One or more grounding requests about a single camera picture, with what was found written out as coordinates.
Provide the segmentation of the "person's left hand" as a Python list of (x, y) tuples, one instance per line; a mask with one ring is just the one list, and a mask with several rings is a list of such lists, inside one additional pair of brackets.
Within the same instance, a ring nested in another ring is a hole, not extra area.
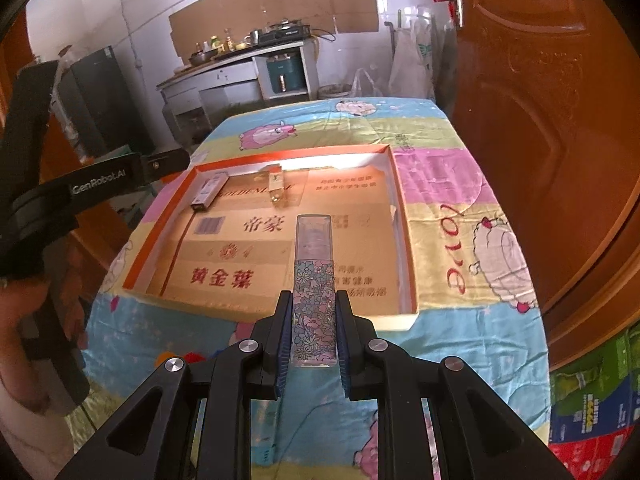
[(55, 279), (1, 279), (1, 385), (36, 414), (66, 416), (87, 395), (75, 347), (86, 345), (82, 255), (72, 249)]

